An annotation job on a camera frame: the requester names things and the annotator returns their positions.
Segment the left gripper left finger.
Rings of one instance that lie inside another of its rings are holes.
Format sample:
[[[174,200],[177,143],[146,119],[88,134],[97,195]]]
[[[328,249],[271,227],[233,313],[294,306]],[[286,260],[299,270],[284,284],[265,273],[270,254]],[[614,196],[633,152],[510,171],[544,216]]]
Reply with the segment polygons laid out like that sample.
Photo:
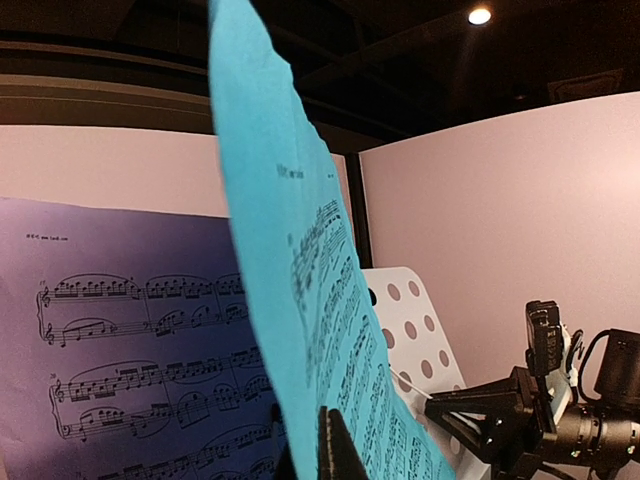
[[[293,462],[289,435],[286,431],[284,416],[279,404],[272,405],[272,426],[275,428],[275,433],[281,430],[284,434],[283,448],[275,468],[274,479],[297,480],[298,475]]]

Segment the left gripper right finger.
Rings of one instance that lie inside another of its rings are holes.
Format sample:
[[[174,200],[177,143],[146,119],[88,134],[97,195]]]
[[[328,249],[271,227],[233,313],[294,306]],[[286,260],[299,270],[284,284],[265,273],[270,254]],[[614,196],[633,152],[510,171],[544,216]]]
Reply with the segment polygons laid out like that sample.
[[[368,479],[342,414],[326,406],[319,410],[318,479]]]

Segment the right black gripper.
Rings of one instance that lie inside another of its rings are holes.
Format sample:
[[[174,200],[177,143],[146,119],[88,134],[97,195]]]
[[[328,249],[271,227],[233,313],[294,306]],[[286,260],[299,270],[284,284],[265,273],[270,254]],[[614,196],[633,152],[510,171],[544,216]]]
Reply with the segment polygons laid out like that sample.
[[[525,307],[530,377],[508,377],[464,390],[435,393],[425,402],[427,419],[456,438],[483,463],[494,463],[497,479],[530,479],[538,471],[556,477],[561,465],[588,468],[597,479],[613,479],[639,460],[639,336],[607,329],[589,346],[581,332],[572,347],[587,363],[606,342],[595,397],[584,390],[585,365],[578,369],[573,402],[554,424],[545,377],[560,367],[562,333],[554,301]]]

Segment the purple sheet music page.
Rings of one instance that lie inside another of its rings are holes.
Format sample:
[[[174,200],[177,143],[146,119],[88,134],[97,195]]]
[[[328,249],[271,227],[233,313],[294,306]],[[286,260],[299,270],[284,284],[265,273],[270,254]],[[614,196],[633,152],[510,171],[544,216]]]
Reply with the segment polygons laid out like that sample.
[[[286,436],[226,219],[1,203],[11,479],[270,479]]]

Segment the blue sheet music page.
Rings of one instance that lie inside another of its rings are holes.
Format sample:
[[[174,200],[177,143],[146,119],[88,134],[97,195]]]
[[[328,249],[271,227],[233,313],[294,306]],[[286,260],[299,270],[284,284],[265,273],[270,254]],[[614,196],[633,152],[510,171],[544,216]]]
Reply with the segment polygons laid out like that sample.
[[[320,471],[322,410],[371,479],[454,471],[393,385],[333,158],[247,1],[209,7],[209,84],[250,320],[296,474]]]

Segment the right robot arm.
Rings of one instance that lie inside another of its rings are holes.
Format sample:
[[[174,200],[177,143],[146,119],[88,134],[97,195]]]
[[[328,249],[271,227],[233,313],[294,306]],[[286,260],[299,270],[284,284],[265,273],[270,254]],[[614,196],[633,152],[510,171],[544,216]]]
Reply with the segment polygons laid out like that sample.
[[[566,478],[563,465],[613,479],[639,460],[639,336],[607,329],[594,390],[583,374],[595,346],[569,333],[554,301],[525,307],[526,366],[501,380],[436,393],[425,415],[456,438],[494,479],[530,479],[537,472]]]

